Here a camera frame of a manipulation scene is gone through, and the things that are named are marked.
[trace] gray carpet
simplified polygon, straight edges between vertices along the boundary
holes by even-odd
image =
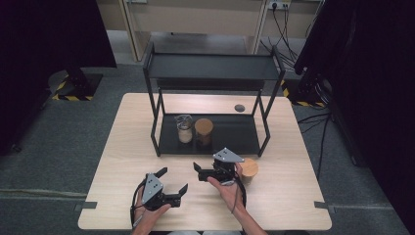
[[[25,133],[23,150],[0,159],[0,234],[129,234],[79,229],[76,206],[88,193],[123,94],[145,92],[143,73],[137,65],[85,72],[104,75],[93,100],[48,100]],[[64,75],[58,72],[50,78],[53,91]],[[298,120],[328,112],[293,109]],[[300,128],[312,125],[300,124]],[[323,126],[320,123],[303,135],[315,170]],[[319,183],[333,227],[311,234],[408,234],[370,169],[352,164],[332,121],[327,126]]]

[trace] wall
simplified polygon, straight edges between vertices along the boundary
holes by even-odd
[[[97,0],[106,30],[126,30],[118,0]]]
[[[292,1],[288,11],[288,37],[306,38],[308,26],[313,22],[315,12],[318,8],[319,1]],[[284,29],[284,11],[275,11],[275,18],[280,25],[281,30]],[[267,10],[265,25],[262,29],[262,36],[280,37],[277,23],[275,23],[272,10]]]

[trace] person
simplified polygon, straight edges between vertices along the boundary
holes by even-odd
[[[238,175],[242,175],[242,167],[236,163],[236,171]],[[251,217],[243,204],[242,191],[237,183],[230,186],[222,186],[219,181],[213,177],[208,177],[207,181],[215,187],[226,204],[226,207],[235,218],[239,221],[245,233],[248,235],[262,235],[267,234],[257,222]],[[132,230],[132,235],[148,235],[153,227],[156,225],[157,220],[170,209],[171,205],[163,205],[161,208],[155,211],[146,210],[141,207],[141,195],[143,187],[138,191],[136,211],[134,221],[139,219],[139,222]]]

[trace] yellow black hazard tape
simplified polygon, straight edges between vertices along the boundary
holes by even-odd
[[[59,84],[55,91],[53,100],[66,100],[66,101],[90,101],[94,97],[95,91],[101,81],[101,74],[86,74],[87,82],[90,89],[79,90],[70,81],[67,75],[64,80]]]
[[[289,85],[284,79],[281,81],[281,89],[283,90],[284,97],[288,98],[293,105],[296,105],[296,106],[325,107],[323,102],[320,102],[320,101],[302,101],[298,97],[295,97],[292,94],[290,94]]]

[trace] black curtain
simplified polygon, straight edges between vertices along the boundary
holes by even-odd
[[[295,68],[306,70],[302,85],[318,74],[331,83],[362,156],[415,234],[414,11],[413,0],[327,0]]]
[[[57,71],[116,67],[95,0],[0,1],[0,153]]]

